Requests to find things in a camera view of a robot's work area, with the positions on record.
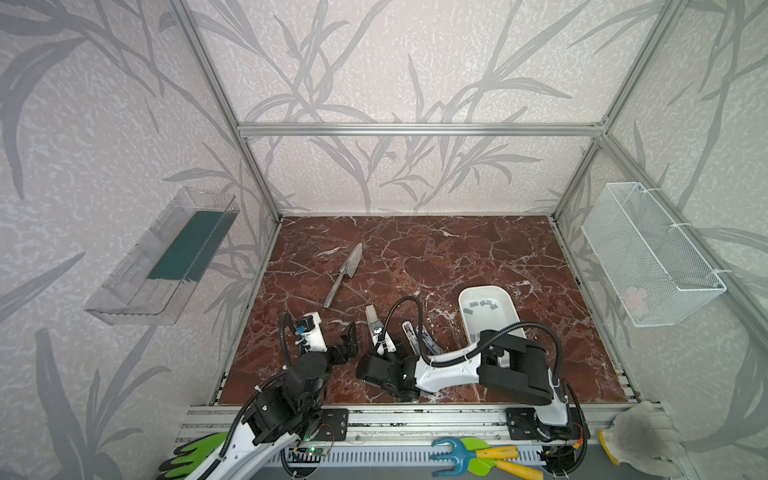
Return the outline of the blue staple box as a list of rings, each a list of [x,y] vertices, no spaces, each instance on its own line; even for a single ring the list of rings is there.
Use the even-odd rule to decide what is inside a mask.
[[[426,329],[422,331],[421,338],[430,355],[435,356],[435,355],[442,355],[445,353],[445,351],[434,341],[434,339]]]

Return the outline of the small white cylinder piece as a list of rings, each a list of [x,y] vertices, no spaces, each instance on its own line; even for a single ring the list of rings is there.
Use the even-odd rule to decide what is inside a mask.
[[[419,346],[419,339],[417,337],[416,331],[410,321],[404,321],[401,324],[402,330],[405,333],[409,345],[411,346],[411,349],[413,350],[414,354],[416,356],[420,355],[420,346]]]

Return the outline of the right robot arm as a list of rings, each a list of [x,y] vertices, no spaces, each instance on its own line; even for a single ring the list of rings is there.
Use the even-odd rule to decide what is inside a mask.
[[[423,327],[417,327],[411,335],[412,356],[390,338],[374,306],[367,306],[372,347],[358,363],[357,378],[401,402],[479,385],[511,402],[506,416],[513,440],[588,439],[584,412],[561,377],[563,349],[555,333],[521,321],[511,297],[496,286],[467,288],[458,304],[468,346],[435,354],[427,347]]]

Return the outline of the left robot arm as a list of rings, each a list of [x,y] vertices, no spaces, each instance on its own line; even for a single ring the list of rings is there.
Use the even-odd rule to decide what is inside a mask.
[[[322,405],[333,368],[359,352],[356,323],[328,346],[317,312],[278,321],[283,370],[256,387],[241,406],[223,442],[211,450],[190,479],[247,479],[276,452],[301,442],[321,426]]]

